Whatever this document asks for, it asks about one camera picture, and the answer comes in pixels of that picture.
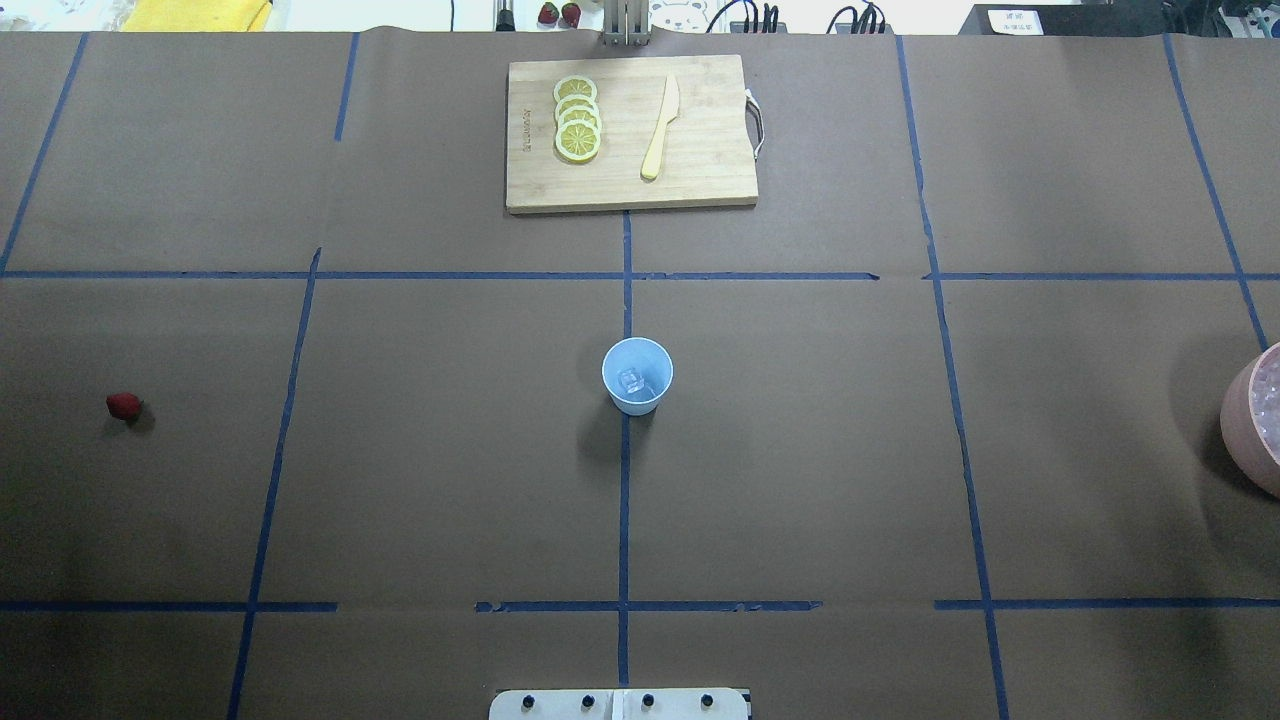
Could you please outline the wooden cutting board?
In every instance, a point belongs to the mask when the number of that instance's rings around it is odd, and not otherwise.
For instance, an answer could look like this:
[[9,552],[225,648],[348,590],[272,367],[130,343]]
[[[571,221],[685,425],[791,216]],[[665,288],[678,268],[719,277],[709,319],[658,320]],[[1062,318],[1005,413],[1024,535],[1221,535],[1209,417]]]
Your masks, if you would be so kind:
[[[666,77],[681,101],[660,176],[640,165]],[[582,164],[556,152],[553,88],[566,76],[598,87],[602,146]],[[513,215],[639,209],[751,206],[759,199],[748,133],[748,88],[739,55],[634,56],[515,61],[508,70],[506,209]]]

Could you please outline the aluminium frame post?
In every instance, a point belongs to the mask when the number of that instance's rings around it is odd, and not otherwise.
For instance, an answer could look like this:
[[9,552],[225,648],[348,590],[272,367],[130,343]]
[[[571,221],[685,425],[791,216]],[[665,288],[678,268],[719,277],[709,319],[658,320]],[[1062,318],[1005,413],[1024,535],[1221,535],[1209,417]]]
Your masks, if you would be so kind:
[[607,47],[643,47],[652,41],[650,3],[602,1],[602,44]]

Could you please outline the black power strip box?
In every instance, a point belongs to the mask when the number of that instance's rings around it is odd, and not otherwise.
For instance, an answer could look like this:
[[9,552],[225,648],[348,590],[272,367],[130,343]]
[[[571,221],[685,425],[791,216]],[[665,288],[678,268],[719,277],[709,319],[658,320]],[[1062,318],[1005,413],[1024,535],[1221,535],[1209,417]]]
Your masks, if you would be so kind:
[[1161,1],[991,1],[974,4],[957,35],[1125,38],[1179,31],[1181,14]]

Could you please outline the pink bowl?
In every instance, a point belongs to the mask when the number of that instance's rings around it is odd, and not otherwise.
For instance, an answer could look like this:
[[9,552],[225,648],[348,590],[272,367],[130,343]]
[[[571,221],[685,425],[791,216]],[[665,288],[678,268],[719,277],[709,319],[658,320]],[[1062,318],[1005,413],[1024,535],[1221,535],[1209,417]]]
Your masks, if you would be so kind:
[[1220,409],[1220,430],[1231,460],[1263,492],[1279,496],[1277,359],[1272,345],[1233,378]]

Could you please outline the spare strawberry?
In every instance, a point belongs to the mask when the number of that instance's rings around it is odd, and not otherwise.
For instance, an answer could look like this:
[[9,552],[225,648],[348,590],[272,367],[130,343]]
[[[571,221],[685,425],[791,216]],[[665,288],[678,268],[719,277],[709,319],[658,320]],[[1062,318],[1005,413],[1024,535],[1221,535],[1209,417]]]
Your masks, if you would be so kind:
[[564,3],[559,8],[559,18],[564,27],[579,28],[582,9],[577,3]]
[[550,28],[558,26],[561,19],[559,6],[553,1],[544,1],[538,12],[538,24]]

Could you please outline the light blue cup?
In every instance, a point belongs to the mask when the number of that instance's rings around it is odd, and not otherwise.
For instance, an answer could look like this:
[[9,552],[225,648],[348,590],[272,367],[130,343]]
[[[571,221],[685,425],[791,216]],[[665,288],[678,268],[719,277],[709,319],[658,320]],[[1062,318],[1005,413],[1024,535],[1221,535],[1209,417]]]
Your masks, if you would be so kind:
[[653,413],[673,380],[673,360],[654,340],[621,340],[602,360],[602,383],[613,405],[627,416]]

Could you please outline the ice cube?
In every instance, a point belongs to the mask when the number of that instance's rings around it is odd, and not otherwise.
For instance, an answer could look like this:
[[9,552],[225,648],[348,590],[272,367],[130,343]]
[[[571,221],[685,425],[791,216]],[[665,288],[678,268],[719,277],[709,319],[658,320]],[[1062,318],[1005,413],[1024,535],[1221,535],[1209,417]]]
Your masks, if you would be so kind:
[[627,396],[639,396],[646,389],[646,380],[643,373],[635,368],[625,368],[621,370],[617,380],[622,393]]

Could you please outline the red strawberry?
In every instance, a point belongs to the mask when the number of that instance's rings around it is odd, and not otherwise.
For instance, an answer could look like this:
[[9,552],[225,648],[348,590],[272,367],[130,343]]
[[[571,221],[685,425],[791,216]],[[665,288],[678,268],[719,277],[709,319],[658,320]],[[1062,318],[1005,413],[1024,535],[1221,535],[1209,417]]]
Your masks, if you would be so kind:
[[143,401],[129,392],[109,395],[105,404],[111,418],[125,423],[137,421],[143,411]]

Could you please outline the clear ice cubes pile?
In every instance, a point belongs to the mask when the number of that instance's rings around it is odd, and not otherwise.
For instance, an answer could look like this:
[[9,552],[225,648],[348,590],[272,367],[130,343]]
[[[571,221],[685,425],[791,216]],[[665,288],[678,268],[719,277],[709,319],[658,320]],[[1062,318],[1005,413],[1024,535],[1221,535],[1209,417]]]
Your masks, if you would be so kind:
[[1251,377],[1251,415],[1267,451],[1279,456],[1279,356],[1261,357]]

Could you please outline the yellow cloth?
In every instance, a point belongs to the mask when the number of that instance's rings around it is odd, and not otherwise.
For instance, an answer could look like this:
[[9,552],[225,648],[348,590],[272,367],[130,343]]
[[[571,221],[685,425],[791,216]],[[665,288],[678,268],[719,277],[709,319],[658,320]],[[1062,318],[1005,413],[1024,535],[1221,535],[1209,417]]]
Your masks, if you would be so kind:
[[123,32],[257,32],[273,1],[137,1]]

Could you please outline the yellow plastic knife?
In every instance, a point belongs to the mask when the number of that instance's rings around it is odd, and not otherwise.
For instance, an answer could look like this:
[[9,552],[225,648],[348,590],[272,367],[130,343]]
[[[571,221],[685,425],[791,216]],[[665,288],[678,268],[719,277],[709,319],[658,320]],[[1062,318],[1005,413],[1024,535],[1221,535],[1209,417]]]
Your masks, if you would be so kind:
[[657,181],[660,176],[666,140],[669,126],[677,119],[681,101],[678,79],[675,74],[666,77],[660,108],[650,141],[640,165],[640,177],[645,182]]

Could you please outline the lemon slice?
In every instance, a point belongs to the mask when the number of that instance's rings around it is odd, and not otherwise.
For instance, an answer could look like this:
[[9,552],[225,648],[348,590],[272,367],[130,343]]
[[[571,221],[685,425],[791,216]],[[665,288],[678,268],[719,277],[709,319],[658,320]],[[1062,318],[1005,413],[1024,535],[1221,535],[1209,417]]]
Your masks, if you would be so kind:
[[603,136],[600,138],[581,138],[566,143],[554,136],[556,152],[561,159],[573,164],[588,163],[598,155],[602,138]]
[[600,124],[602,114],[594,97],[584,94],[571,94],[561,99],[556,105],[556,120],[558,126],[571,120],[589,120],[595,126]]
[[599,126],[595,126],[589,120],[571,120],[570,123],[562,126],[556,123],[556,137],[566,143],[581,138],[600,138],[602,120]]
[[586,97],[595,102],[598,97],[595,82],[586,76],[566,76],[557,81],[553,88],[553,97],[557,102],[575,96]]

